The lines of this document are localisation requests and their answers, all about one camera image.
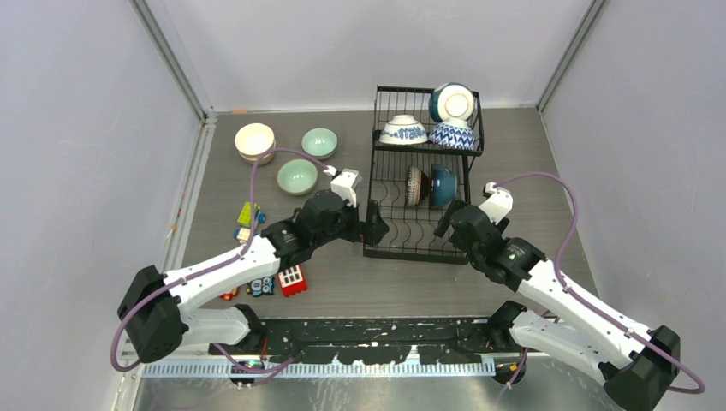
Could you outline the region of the dark blue glazed bowl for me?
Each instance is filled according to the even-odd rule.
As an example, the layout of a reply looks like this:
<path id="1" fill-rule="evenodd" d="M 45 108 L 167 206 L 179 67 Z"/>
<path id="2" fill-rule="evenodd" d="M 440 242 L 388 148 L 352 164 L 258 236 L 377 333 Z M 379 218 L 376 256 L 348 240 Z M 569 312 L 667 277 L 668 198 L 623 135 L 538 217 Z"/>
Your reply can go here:
<path id="1" fill-rule="evenodd" d="M 431 208 L 443 208 L 456 197 L 457 176 L 452 170 L 441 164 L 432 164 L 430 173 L 429 205 Z"/>

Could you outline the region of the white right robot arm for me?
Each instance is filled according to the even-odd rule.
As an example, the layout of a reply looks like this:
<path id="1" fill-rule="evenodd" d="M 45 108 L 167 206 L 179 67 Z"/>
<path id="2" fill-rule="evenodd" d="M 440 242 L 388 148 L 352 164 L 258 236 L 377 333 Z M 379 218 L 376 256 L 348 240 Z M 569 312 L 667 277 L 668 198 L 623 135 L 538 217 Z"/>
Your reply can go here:
<path id="1" fill-rule="evenodd" d="M 625 410 L 653 410 L 678 375 L 666 360 L 680 357 L 680 337 L 666 325 L 651 328 L 619 313 L 566 276 L 530 242 L 503 237 L 508 223 L 495 224 L 480 208 L 454 200 L 435 231 L 466 253 L 470 265 L 490 281 L 546 307 L 559 325 L 513 301 L 490 317 L 489 340 L 500 351 L 516 345 L 557 358 L 590 376 Z"/>

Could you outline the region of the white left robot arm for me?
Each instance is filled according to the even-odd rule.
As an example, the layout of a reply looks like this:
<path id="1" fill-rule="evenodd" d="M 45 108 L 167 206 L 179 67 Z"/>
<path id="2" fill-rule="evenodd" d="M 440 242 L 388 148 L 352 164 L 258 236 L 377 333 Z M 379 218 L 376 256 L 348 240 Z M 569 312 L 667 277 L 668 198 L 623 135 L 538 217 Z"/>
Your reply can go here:
<path id="1" fill-rule="evenodd" d="M 144 267 L 117 309 L 118 332 L 127 334 L 140 363 L 153 363 L 183 345 L 201 343 L 221 343 L 253 354 L 263 341 L 255 313 L 249 308 L 204 305 L 229 289 L 306 262 L 332 241 L 378 244 L 390 227 L 376 200 L 369 200 L 366 211 L 366 219 L 360 221 L 358 206 L 322 190 L 291 217 L 269 224 L 243 246 L 172 271 Z"/>

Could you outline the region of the pale green striped bowl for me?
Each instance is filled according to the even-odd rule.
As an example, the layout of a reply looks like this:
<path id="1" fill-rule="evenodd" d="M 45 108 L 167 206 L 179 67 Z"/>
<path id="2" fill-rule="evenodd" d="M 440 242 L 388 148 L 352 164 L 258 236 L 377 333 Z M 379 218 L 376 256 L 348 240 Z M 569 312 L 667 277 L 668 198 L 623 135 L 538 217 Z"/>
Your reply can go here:
<path id="1" fill-rule="evenodd" d="M 313 128 L 301 139 L 301 147 L 305 153 L 317 159 L 327 159 L 337 149 L 337 135 L 328 128 Z"/>

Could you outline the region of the light green bowl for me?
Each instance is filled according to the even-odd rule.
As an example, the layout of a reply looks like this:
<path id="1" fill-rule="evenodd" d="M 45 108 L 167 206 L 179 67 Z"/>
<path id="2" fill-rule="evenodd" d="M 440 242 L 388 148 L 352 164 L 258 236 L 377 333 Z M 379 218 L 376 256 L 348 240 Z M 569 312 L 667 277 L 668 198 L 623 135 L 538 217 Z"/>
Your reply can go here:
<path id="1" fill-rule="evenodd" d="M 294 159 L 277 172 L 277 185 L 285 193 L 304 195 L 312 191 L 318 180 L 318 169 L 309 160 Z"/>

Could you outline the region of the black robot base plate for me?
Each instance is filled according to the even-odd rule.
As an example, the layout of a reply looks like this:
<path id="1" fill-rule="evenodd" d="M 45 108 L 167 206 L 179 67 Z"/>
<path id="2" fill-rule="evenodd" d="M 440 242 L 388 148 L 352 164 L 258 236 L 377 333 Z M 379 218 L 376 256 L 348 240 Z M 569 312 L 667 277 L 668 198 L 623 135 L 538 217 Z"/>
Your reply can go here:
<path id="1" fill-rule="evenodd" d="M 369 318 L 263 319 L 242 342 L 223 345 L 231 355 L 268 360 L 344 365 L 401 364 L 417 352 L 423 365 L 469 364 L 485 354 L 518 353 L 504 331 L 486 319 Z"/>

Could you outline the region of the beige bowl with flower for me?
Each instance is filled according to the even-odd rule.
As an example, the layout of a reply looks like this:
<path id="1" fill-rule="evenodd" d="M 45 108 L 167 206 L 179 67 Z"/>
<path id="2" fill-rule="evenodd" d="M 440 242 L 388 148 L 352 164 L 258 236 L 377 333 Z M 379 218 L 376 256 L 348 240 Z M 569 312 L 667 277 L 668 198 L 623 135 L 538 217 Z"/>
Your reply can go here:
<path id="1" fill-rule="evenodd" d="M 273 130 L 263 123 L 250 123 L 240 128 L 234 138 L 235 148 L 241 156 L 256 158 L 275 144 Z"/>

